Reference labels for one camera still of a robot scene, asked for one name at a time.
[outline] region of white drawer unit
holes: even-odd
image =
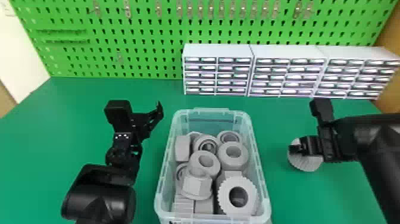
[[[185,94],[377,99],[400,67],[382,47],[186,44]]]
[[[313,45],[250,45],[250,97],[312,97],[326,66]]]
[[[184,92],[245,96],[252,60],[249,45],[186,44],[182,54]]]

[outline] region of toothed wheel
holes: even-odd
[[[296,138],[292,141],[290,145],[299,145],[300,139]],[[290,153],[287,151],[287,159],[295,168],[305,171],[314,172],[316,171],[323,162],[323,157],[321,155],[315,156],[304,156],[301,153]]]
[[[218,203],[229,217],[254,215],[260,204],[254,184],[243,176],[233,176],[221,183]]]

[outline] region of container handle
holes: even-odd
[[[194,111],[215,111],[215,112],[227,112],[229,108],[209,108],[209,107],[195,107]]]

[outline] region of wooden panel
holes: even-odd
[[[400,55],[400,1],[393,9],[393,13],[381,32],[377,46]],[[380,98],[374,102],[376,107],[384,113],[400,113],[400,72],[393,78]]]
[[[0,82],[0,118],[6,115],[11,109],[17,105],[15,100],[11,97],[10,93],[5,89],[2,82]]]

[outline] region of hex nut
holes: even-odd
[[[190,141],[193,142],[199,135],[202,135],[201,132],[189,132],[187,135],[190,136]]]
[[[243,143],[242,135],[232,130],[224,130],[217,135],[217,139],[221,144],[225,142],[240,142]]]
[[[247,148],[239,142],[226,142],[218,149],[222,170],[244,171],[249,160]]]
[[[181,163],[179,166],[176,167],[175,171],[175,190],[176,194],[180,194],[182,192],[182,181],[183,181],[183,174],[189,163]]]
[[[243,176],[234,176],[221,183],[218,204],[229,217],[254,215],[259,206],[259,195],[254,184]]]
[[[188,166],[183,174],[181,194],[193,200],[206,200],[212,194],[212,183],[206,171]]]
[[[214,196],[206,200],[195,201],[195,213],[199,214],[214,214]]]
[[[217,156],[204,150],[195,151],[190,157],[189,165],[206,171],[213,179],[221,170],[221,163]]]
[[[178,135],[175,139],[175,160],[179,163],[189,161],[190,136]]]
[[[199,135],[193,142],[193,152],[204,150],[216,154],[220,144],[220,141],[214,136]]]
[[[202,135],[202,133],[193,131],[189,132],[187,135],[190,136],[190,151],[193,152],[193,143],[199,135]]]

